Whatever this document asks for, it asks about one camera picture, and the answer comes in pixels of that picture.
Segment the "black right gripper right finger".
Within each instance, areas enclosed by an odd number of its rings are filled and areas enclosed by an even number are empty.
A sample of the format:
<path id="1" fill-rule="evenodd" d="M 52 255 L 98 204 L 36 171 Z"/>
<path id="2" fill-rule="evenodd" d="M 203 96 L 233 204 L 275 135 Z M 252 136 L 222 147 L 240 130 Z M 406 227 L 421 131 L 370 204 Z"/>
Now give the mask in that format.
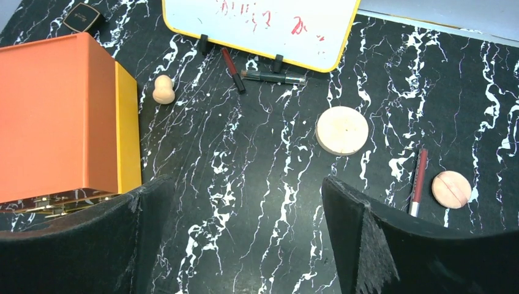
<path id="1" fill-rule="evenodd" d="M 333 176 L 321 192 L 343 293 L 518 292 L 518 232 L 445 228 Z"/>

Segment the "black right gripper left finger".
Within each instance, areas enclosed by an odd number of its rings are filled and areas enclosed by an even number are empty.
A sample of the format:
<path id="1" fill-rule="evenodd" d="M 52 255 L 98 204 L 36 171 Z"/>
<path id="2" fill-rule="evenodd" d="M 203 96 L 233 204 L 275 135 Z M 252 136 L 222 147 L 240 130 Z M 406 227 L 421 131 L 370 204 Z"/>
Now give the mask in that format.
<path id="1" fill-rule="evenodd" d="M 1 232 L 2 293 L 147 293 L 173 204 L 160 176 L 22 232 Z"/>

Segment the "orange drawer organizer box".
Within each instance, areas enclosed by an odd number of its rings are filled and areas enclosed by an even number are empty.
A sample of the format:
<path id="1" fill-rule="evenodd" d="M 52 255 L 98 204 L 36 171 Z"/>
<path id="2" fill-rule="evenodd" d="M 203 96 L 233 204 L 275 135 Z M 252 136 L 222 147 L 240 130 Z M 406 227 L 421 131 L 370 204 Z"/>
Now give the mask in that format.
<path id="1" fill-rule="evenodd" d="M 1 48 L 1 211 L 59 217 L 140 186 L 136 80 L 87 33 Z"/>

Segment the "beige gourd makeup sponge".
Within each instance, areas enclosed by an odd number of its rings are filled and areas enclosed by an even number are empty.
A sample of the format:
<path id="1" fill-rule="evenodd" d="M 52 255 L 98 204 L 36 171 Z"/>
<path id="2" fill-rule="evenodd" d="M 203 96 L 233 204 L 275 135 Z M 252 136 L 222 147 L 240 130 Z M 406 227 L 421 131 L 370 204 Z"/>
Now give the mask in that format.
<path id="1" fill-rule="evenodd" d="M 159 104 L 170 104 L 174 102 L 176 95 L 174 92 L 174 82 L 167 75 L 160 75 L 155 79 L 153 99 Z"/>

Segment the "black square compact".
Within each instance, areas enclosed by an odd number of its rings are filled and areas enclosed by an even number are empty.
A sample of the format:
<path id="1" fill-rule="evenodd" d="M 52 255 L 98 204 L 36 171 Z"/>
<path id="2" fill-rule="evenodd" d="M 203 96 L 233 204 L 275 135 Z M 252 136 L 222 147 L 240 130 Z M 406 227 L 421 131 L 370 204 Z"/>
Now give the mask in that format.
<path id="1" fill-rule="evenodd" d="M 63 19 L 63 24 L 74 32 L 91 32 L 105 22 L 105 17 L 93 6 L 83 2 L 73 7 Z"/>

